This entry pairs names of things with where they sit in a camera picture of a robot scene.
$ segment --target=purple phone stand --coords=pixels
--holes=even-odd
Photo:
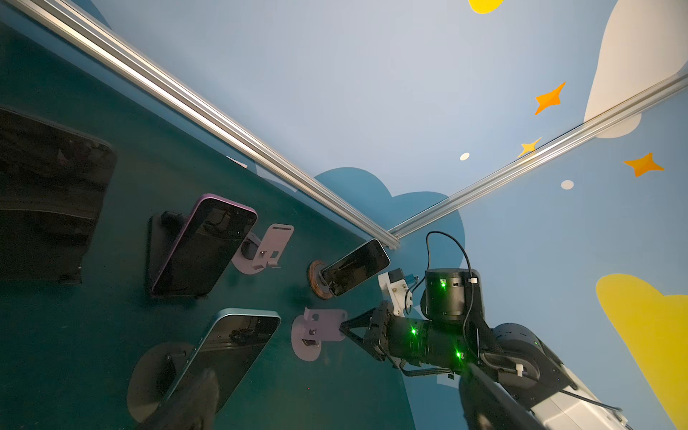
[[[315,361],[322,343],[344,340],[339,326],[348,318],[343,309],[306,309],[292,323],[292,349],[303,361]]]
[[[250,232],[232,257],[234,267],[245,275],[255,275],[268,267],[278,268],[279,258],[293,232],[294,226],[285,224],[268,227],[263,240]]]

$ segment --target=white bracket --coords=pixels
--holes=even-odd
[[[255,275],[268,267],[278,268],[279,258],[293,232],[294,226],[285,224],[273,224],[268,227],[263,240],[250,232],[232,257],[232,263],[245,275]]]
[[[378,283],[383,294],[385,292],[389,294],[391,304],[394,306],[394,314],[396,316],[405,316],[403,310],[410,309],[413,305],[413,293],[409,292],[409,294],[406,294],[406,291],[409,290],[406,281],[402,278],[394,283],[389,282],[389,272],[385,272],[378,275]]]
[[[339,331],[342,322],[348,319],[343,309],[308,309],[303,311],[292,324],[292,349],[304,361],[315,361],[320,356],[323,341],[343,341]]]

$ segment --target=black phone stand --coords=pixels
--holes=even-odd
[[[162,214],[156,213],[149,221],[148,228],[148,271],[146,290],[152,297],[180,297],[178,294],[167,295],[165,293],[153,295],[151,286],[158,275],[162,264],[172,249],[175,239],[182,231],[184,223],[189,217],[165,211]],[[196,296],[196,299],[205,299],[205,294]]]

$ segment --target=smartphone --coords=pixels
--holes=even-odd
[[[151,283],[151,295],[208,294],[257,220],[247,206],[203,194]]]
[[[351,254],[328,266],[320,276],[335,296],[341,296],[389,266],[389,257],[377,239],[373,239]]]
[[[211,368],[217,375],[219,399],[216,412],[219,412],[277,331],[280,321],[279,315],[270,310],[229,308],[219,311],[162,402],[177,390],[184,389],[205,369]]]
[[[107,142],[0,107],[0,279],[81,282],[117,155]]]

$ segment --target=white cloud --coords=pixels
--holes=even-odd
[[[688,1],[619,0],[602,38],[585,120],[669,78],[688,61]],[[641,116],[600,133],[616,138],[633,131]]]

